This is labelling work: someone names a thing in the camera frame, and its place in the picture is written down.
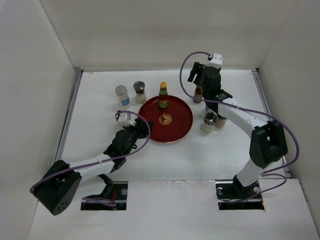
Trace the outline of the red round tray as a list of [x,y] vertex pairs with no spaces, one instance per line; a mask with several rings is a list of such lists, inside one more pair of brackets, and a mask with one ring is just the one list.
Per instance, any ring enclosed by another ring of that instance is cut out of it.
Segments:
[[168,107],[159,107],[157,96],[147,100],[139,109],[140,116],[153,123],[150,139],[158,143],[174,143],[185,137],[193,125],[193,113],[182,99],[170,95]]

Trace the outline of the sauce bottle yellow cap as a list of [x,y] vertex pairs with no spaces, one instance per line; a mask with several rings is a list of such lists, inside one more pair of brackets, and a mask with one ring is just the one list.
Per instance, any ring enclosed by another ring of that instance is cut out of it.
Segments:
[[158,96],[158,104],[159,107],[165,109],[168,107],[169,95],[167,90],[167,83],[162,81],[160,83],[159,96]]
[[202,90],[199,86],[196,86],[193,94],[193,101],[197,104],[201,103],[203,99]]

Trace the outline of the dark-cap grinder jar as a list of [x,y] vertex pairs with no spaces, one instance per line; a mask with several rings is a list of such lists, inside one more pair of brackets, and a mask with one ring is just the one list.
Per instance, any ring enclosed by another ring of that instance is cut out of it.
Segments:
[[136,81],[133,84],[133,88],[136,92],[136,102],[139,104],[144,104],[147,101],[147,96],[145,93],[145,83],[143,81]]
[[204,132],[204,133],[210,133],[214,130],[215,128],[215,124],[217,122],[217,115],[214,112],[207,112],[204,115],[203,121],[201,123],[200,129]]

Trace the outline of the back dark-cap grinder jar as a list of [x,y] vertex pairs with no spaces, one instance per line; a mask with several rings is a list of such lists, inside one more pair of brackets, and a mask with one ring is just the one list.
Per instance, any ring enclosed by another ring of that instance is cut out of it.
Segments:
[[136,81],[133,84],[133,88],[136,92],[136,102],[139,104],[144,104],[147,101],[147,96],[145,93],[145,83],[143,81]]

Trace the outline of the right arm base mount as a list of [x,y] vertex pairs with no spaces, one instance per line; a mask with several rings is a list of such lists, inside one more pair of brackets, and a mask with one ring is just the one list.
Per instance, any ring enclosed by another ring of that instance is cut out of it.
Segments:
[[215,182],[219,210],[264,210],[261,188],[258,181],[242,187],[233,180]]

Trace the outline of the right dark-cap grinder jar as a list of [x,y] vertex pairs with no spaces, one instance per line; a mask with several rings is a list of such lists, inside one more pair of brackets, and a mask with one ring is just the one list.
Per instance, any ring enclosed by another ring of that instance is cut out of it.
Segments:
[[217,115],[214,112],[207,112],[204,115],[203,121],[201,123],[200,129],[204,132],[204,133],[210,133],[214,130],[215,128],[215,124],[217,122]]

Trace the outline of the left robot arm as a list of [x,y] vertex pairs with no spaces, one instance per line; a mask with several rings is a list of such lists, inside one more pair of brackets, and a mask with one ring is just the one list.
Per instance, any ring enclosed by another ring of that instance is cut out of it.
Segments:
[[56,161],[40,181],[30,188],[30,193],[53,215],[59,215],[79,196],[80,185],[92,178],[101,178],[95,187],[93,202],[99,203],[112,195],[113,182],[109,173],[120,169],[127,157],[137,153],[138,140],[150,139],[154,122],[143,117],[135,119],[134,124],[119,130],[111,144],[100,155],[80,162]]

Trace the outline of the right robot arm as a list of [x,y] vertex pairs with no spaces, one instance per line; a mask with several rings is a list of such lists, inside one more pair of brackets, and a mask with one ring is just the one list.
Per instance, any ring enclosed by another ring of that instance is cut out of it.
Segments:
[[193,82],[201,89],[210,110],[218,117],[230,120],[250,138],[249,160],[232,180],[233,194],[243,198],[264,170],[288,153],[284,128],[277,120],[266,121],[242,110],[233,96],[221,88],[218,68],[195,62],[188,82]]

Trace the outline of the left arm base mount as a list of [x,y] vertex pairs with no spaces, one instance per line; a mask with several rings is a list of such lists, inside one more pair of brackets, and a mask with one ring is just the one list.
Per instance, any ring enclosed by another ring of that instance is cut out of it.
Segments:
[[125,211],[129,183],[113,181],[106,174],[100,174],[84,183],[86,190],[81,199],[81,211]]

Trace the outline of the silver-lid spice jar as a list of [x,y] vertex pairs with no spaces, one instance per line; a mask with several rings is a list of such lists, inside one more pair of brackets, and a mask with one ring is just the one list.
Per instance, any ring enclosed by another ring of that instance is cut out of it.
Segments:
[[131,106],[128,90],[124,85],[118,85],[115,88],[115,94],[118,97],[119,104],[122,110],[128,110]]
[[217,116],[217,120],[216,120],[215,125],[214,125],[216,128],[222,129],[225,126],[225,124],[226,124],[226,122],[228,120],[227,118],[217,114],[216,112],[211,110],[207,105],[205,105],[204,110],[205,110],[206,113],[213,112]]

